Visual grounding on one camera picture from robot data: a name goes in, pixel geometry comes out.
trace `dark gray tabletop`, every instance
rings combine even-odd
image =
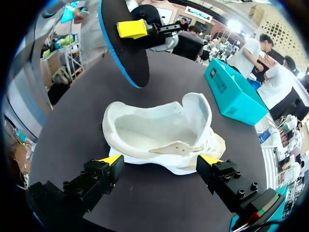
[[[72,180],[90,159],[108,156],[102,132],[105,108],[114,101],[154,107],[182,101],[188,92],[203,93],[212,110],[213,130],[224,138],[222,159],[266,190],[266,172],[254,127],[220,115],[204,77],[205,67],[169,53],[148,52],[150,82],[134,88],[110,56],[76,81],[54,108],[41,131],[30,172],[30,183],[50,180],[59,188]],[[164,167],[126,164],[110,196],[103,196],[85,218],[119,232],[227,232],[231,214],[211,196],[198,174],[173,175]]]

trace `shoe tongue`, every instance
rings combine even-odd
[[[199,93],[184,95],[183,111],[192,130],[197,134],[194,146],[205,144],[210,134],[212,113],[204,95]]]

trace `ceiling light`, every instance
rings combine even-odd
[[[235,32],[235,33],[240,33],[241,31],[241,23],[237,20],[234,20],[234,19],[230,19],[228,22],[227,22],[227,27],[232,31],[232,32]]]

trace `chair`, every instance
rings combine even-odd
[[[209,59],[209,51],[203,50],[203,54],[200,56],[202,60],[208,60]]]
[[[195,61],[203,46],[204,44],[202,43],[179,35],[178,44],[174,47],[172,53]]]

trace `teal box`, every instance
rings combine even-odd
[[[213,58],[205,76],[222,115],[254,126],[267,114],[254,88],[228,65]]]

